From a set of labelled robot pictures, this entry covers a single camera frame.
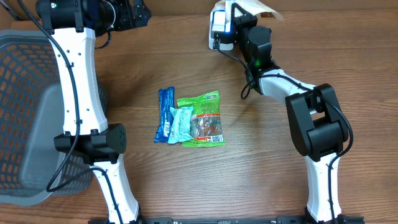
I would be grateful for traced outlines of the beige cookie snack bag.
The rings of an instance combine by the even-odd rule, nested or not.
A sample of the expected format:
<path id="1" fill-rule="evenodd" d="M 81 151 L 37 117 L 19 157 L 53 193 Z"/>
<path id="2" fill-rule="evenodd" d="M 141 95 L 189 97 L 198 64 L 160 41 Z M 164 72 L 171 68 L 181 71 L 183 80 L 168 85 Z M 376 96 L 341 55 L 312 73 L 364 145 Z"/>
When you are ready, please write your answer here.
<path id="1" fill-rule="evenodd" d="M 284 18 L 277 11 L 266 6 L 258 0 L 221 0 L 218 1 L 212 11 L 210 12 L 210 19 L 213 20 L 213 13 L 216 11 L 225 11 L 224 18 L 226 22 L 232 20 L 232 4 L 236 3 L 242 7 L 245 11 L 256 16 L 263 12 L 271 13 L 277 20 L 283 21 Z"/>

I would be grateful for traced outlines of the blue snack bar wrapper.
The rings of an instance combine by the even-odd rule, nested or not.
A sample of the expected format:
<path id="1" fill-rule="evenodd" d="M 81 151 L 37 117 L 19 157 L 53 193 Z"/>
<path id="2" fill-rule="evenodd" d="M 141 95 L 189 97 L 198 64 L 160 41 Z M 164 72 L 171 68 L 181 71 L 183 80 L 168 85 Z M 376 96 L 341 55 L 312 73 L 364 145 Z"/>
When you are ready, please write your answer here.
<path id="1" fill-rule="evenodd" d="M 160 121 L 159 127 L 157 128 L 155 134 L 154 142 L 167 142 L 169 140 L 170 126 L 173 122 L 173 116 L 171 115 L 170 108 L 175 107 L 174 96 L 174 86 L 170 86 L 166 89 L 160 89 L 158 91 Z"/>

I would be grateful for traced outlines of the green snack bag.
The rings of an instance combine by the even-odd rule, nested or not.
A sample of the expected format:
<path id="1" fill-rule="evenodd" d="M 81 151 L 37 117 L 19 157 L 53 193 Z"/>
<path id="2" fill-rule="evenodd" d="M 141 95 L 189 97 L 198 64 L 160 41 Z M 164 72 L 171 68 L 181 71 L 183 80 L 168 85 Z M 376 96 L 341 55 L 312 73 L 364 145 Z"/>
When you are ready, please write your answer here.
<path id="1" fill-rule="evenodd" d="M 190 135 L 193 139 L 184 141 L 184 147 L 216 147 L 224 146 L 221 125 L 220 93 L 212 91 L 191 98 L 179 98 L 179 108 L 193 107 L 190 119 Z"/>

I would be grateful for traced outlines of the light blue snack packet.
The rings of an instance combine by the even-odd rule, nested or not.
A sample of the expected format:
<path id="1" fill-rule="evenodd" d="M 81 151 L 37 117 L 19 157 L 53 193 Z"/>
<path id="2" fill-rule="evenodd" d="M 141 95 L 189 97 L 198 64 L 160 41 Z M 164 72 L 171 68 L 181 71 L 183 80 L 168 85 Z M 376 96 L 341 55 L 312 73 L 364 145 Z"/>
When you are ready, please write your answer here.
<path id="1" fill-rule="evenodd" d="M 171 107 L 170 113 L 173 117 L 173 122 L 168 143 L 175 144 L 193 139 L 190 134 L 190 122 L 193 114 L 193 107 Z"/>

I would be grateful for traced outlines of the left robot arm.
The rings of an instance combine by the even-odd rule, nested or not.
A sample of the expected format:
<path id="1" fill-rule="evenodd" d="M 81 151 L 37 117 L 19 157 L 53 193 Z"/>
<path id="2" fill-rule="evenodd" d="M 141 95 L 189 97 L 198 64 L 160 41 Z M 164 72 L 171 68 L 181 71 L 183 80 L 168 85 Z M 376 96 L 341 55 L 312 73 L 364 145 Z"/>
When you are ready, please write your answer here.
<path id="1" fill-rule="evenodd" d="M 124 168 L 127 136 L 123 124 L 109 124 L 100 100 L 95 70 L 96 38 L 112 31 L 147 25 L 151 13 L 143 1 L 41 0 L 36 3 L 40 30 L 55 53 L 64 105 L 63 133 L 56 150 L 80 157 L 94 173 L 108 206 L 107 223 L 140 223 Z"/>

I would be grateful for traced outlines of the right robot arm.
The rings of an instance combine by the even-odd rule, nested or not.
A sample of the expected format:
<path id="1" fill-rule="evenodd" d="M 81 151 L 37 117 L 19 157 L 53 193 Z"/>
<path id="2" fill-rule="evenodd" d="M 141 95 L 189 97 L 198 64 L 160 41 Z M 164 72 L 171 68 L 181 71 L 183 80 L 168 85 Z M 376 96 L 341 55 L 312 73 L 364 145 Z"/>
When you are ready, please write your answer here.
<path id="1" fill-rule="evenodd" d="M 353 130 L 329 84 L 309 85 L 288 76 L 271 57 L 271 30 L 257 24 L 242 3 L 230 5 L 231 28 L 246 61 L 250 90 L 285 105 L 292 142 L 305 158 L 308 177 L 307 223 L 348 223 L 338 201 L 338 164 L 353 145 Z"/>

